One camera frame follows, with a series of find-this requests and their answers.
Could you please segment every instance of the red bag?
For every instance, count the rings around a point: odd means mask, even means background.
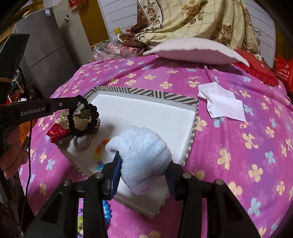
[[[277,65],[275,73],[277,77],[281,80],[281,82],[284,84],[285,88],[293,92],[293,62],[290,60],[287,62],[284,60],[281,56],[278,56]]]

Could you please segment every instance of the red ribbon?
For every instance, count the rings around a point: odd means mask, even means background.
[[[55,123],[47,133],[50,136],[50,142],[57,143],[62,138],[70,135],[70,129],[63,129],[58,123]]]

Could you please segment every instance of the floral bedsheet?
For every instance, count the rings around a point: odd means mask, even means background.
[[[206,66],[155,55],[93,62],[82,66],[52,97],[85,95],[98,85],[128,86],[197,97],[198,85],[218,82],[243,101],[247,122],[226,117],[211,119],[200,99],[196,135],[185,171],[213,182],[221,178],[249,214],[261,237],[269,237],[285,216],[293,197],[293,106],[282,83],[274,88],[232,65]],[[58,113],[38,120],[33,129],[32,177],[28,202],[37,214],[64,180],[85,179],[55,144],[47,131]],[[22,186],[28,164],[19,171]],[[153,220],[117,201],[110,202],[110,238],[175,238],[181,203],[167,199]],[[207,214],[203,207],[202,237]]]

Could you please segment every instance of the white paper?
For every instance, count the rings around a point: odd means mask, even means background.
[[[246,121],[242,101],[236,99],[232,91],[222,88],[217,82],[198,85],[198,97],[207,100],[207,110],[211,118],[225,116]]]

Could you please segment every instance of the white towel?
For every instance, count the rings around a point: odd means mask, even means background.
[[[144,194],[162,176],[172,154],[160,136],[146,127],[127,126],[106,145],[112,157],[122,158],[121,177],[135,194]]]

